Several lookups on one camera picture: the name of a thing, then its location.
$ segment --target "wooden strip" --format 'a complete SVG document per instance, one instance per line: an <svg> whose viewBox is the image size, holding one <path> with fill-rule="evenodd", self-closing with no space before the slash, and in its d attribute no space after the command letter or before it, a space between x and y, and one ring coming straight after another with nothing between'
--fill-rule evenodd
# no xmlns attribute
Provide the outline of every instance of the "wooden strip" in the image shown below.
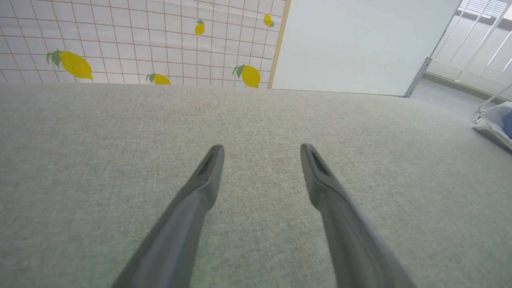
<svg viewBox="0 0 512 288"><path fill-rule="evenodd" d="M279 51L281 50L281 43L283 42L283 35L285 34L285 26L286 20L288 20L290 4L291 0L286 0L285 11L283 13L283 21L281 22L281 28L279 29L278 44L275 47L274 61L272 62L272 69L270 70L270 80L268 82L269 89L272 89L272 83L274 82L275 68L278 65Z"/></svg>

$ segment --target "metal bracket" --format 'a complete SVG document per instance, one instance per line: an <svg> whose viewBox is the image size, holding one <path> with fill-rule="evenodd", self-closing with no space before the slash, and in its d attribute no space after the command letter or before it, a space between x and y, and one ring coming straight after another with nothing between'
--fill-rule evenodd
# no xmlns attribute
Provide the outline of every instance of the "metal bracket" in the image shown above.
<svg viewBox="0 0 512 288"><path fill-rule="evenodd" d="M411 86L409 86L409 89L407 89L407 92L404 95L405 98L411 98L411 94L413 94L414 89L416 89L416 86L418 86L418 83L421 80L421 78L423 78L423 75L425 74L426 69L429 67L430 62L432 62L432 59L427 57L425 59L425 62L423 62L423 65L421 65L418 74L416 74L416 77L414 77Z"/></svg>

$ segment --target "lemon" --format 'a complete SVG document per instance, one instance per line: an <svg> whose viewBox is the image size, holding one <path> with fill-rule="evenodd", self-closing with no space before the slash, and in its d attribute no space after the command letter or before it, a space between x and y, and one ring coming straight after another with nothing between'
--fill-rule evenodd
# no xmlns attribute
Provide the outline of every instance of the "lemon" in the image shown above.
<svg viewBox="0 0 512 288"><path fill-rule="evenodd" d="M151 83L153 83L153 81L155 81L155 84L158 84L158 85L170 85L169 79L167 79L163 75L155 74L155 73L148 74L148 75L146 75L146 80L148 77L150 78Z"/></svg>
<svg viewBox="0 0 512 288"><path fill-rule="evenodd" d="M197 19L197 25L196 25L196 35L203 35L204 33L204 22L201 19Z"/></svg>
<svg viewBox="0 0 512 288"><path fill-rule="evenodd" d="M69 72L69 74L77 78L92 79L91 66L81 56L71 53L69 51L53 51L46 53L46 62L50 63L50 57L52 62L59 67L62 63L62 67Z"/></svg>
<svg viewBox="0 0 512 288"><path fill-rule="evenodd" d="M263 17L263 22L265 23L265 25L267 25L267 27L275 26L275 23L274 21L272 21L272 17L270 17L269 14L265 14L265 17Z"/></svg>
<svg viewBox="0 0 512 288"><path fill-rule="evenodd" d="M260 73L254 67L245 66L245 64L236 66L233 69L233 74L235 72L237 73L238 78L240 78L240 75L242 76L242 80L244 81L245 85L249 87L257 88L260 84Z"/></svg>

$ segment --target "gray fabric surface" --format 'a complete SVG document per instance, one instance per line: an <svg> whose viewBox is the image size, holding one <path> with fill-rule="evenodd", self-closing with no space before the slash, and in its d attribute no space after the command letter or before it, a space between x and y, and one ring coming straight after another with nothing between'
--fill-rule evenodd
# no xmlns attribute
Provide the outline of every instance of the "gray fabric surface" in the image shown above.
<svg viewBox="0 0 512 288"><path fill-rule="evenodd" d="M512 283L512 156L412 99L0 86L1 287L107 287L210 146L226 151L191 287L334 287L300 144L419 287Z"/></svg>

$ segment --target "white checkered curtain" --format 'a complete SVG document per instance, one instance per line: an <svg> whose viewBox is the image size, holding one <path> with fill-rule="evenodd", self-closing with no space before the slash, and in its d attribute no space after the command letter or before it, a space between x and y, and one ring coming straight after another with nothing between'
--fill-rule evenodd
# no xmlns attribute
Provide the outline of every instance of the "white checkered curtain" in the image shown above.
<svg viewBox="0 0 512 288"><path fill-rule="evenodd" d="M0 0L0 83L267 88L285 0Z"/></svg>

